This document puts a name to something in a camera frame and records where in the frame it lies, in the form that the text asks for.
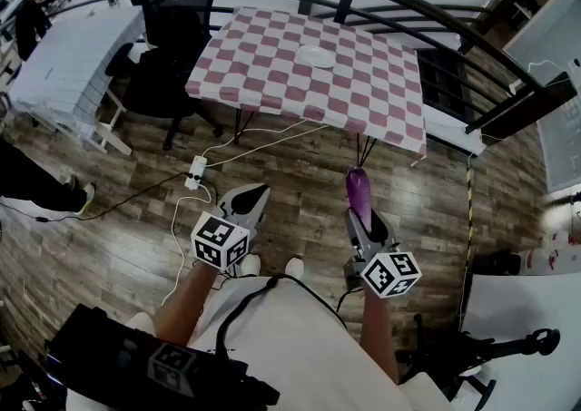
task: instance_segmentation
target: person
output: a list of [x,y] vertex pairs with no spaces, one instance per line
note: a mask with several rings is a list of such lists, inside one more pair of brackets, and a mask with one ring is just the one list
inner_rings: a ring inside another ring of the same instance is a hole
[[0,137],[0,197],[33,202],[45,210],[80,216],[94,199],[95,187],[78,187],[72,175],[62,184],[20,150]]
[[[244,277],[226,282],[206,304],[219,270],[198,262],[153,318],[140,313],[128,326],[178,346],[214,352],[227,315],[265,286],[268,278],[258,277],[260,267],[260,258],[248,255],[241,264]],[[303,261],[291,259],[285,272],[300,279]],[[389,302],[364,290],[358,344],[327,307],[296,282],[281,279],[232,323],[226,338],[229,357],[248,364],[250,376],[280,392],[273,409],[410,411],[396,386]],[[88,409],[108,408],[69,390],[67,410]]]

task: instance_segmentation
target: chair leg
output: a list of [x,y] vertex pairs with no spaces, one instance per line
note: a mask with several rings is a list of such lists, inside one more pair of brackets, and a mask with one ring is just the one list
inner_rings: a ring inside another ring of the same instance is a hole
[[168,152],[172,149],[172,140],[173,136],[178,132],[180,128],[180,122],[182,121],[181,117],[174,117],[172,119],[172,125],[170,125],[170,130],[167,132],[165,137],[165,141],[163,142],[163,150]]
[[222,126],[212,117],[210,113],[201,106],[196,109],[196,114],[198,114],[202,119],[204,119],[209,125],[214,128],[214,137],[222,137],[223,129]]

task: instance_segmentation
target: purple object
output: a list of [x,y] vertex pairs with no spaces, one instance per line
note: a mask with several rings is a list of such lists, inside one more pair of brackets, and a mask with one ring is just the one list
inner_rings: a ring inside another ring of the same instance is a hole
[[351,208],[357,212],[367,232],[371,232],[371,184],[361,168],[347,172],[347,195]]

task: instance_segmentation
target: metal railing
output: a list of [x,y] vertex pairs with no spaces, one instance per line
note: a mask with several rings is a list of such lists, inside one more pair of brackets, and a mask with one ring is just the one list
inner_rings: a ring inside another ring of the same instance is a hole
[[[49,6],[55,0],[44,0],[40,3],[41,6]],[[69,6],[67,8],[58,10],[52,15],[57,15],[70,9],[74,9],[79,6],[89,5],[93,3],[98,3],[105,0],[89,0],[78,5]],[[461,5],[432,5],[424,0],[387,0],[395,5],[383,5],[383,6],[373,6],[367,8],[356,8],[352,6],[353,0],[339,0],[335,3],[330,0],[296,0],[297,10],[303,14],[310,14],[310,8],[313,5],[321,5],[332,9],[332,12],[319,14],[316,17],[321,19],[332,19],[336,23],[346,24],[346,19],[348,15],[355,15],[361,18],[359,21],[351,21],[347,23],[349,25],[358,24],[379,24],[382,29],[375,31],[378,33],[402,33],[410,35],[424,44],[429,45],[431,48],[440,50],[447,57],[452,58],[454,61],[468,66],[473,71],[479,74],[480,78],[487,81],[488,84],[496,86],[497,93],[506,93],[506,99],[498,99],[496,96],[492,96],[490,90],[483,88],[481,84],[471,82],[466,78],[454,74],[445,67],[442,67],[433,62],[428,62],[430,67],[437,71],[438,73],[450,77],[460,83],[467,90],[473,93],[477,93],[478,96],[487,100],[492,105],[491,109],[483,108],[482,105],[476,105],[470,100],[466,100],[463,97],[458,97],[454,93],[451,93],[445,87],[440,87],[438,84],[432,83],[430,88],[436,90],[448,97],[453,97],[456,102],[462,103],[466,106],[467,110],[470,110],[473,114],[470,118],[466,118],[464,121],[468,124],[467,131],[471,132],[474,129],[482,127],[486,123],[494,120],[498,115],[510,109],[510,107],[519,103],[531,93],[537,93],[539,95],[544,95],[545,88],[533,77],[531,76],[523,67],[518,65],[514,60],[512,60],[507,54],[503,53],[501,50],[497,49],[494,45],[487,42],[481,34],[475,32],[471,27],[467,26],[466,22],[470,22],[469,19],[456,18],[451,15],[449,10],[459,10],[459,11],[479,11],[485,13],[487,10],[484,8],[479,8],[477,6],[461,6]],[[133,5],[138,5],[139,0],[131,0]],[[377,15],[376,13],[384,11],[410,11],[410,16],[399,16],[399,17],[385,17]],[[233,8],[215,6],[212,8],[214,13],[232,13]],[[492,74],[487,68],[481,66],[474,59],[449,48],[443,43],[434,40],[430,36],[426,35],[425,32],[433,32],[433,29],[406,26],[405,23],[411,22],[413,20],[419,21],[430,21],[439,24],[445,32],[451,32],[458,34],[464,40],[471,42],[474,46],[480,48],[486,55],[487,58],[492,61],[492,63],[502,69],[501,72],[511,72],[514,78],[518,78],[522,81],[523,87],[517,92],[517,94],[510,94],[510,89],[507,86],[506,81],[501,80],[498,76]],[[218,30],[220,27],[211,26],[211,30]],[[430,103],[430,100],[425,99],[425,103]]]

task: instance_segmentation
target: white plate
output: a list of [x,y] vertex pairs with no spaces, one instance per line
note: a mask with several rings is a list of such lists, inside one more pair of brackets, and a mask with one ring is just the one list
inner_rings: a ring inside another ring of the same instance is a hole
[[318,46],[302,46],[298,53],[302,61],[314,67],[328,68],[335,65],[335,53]]

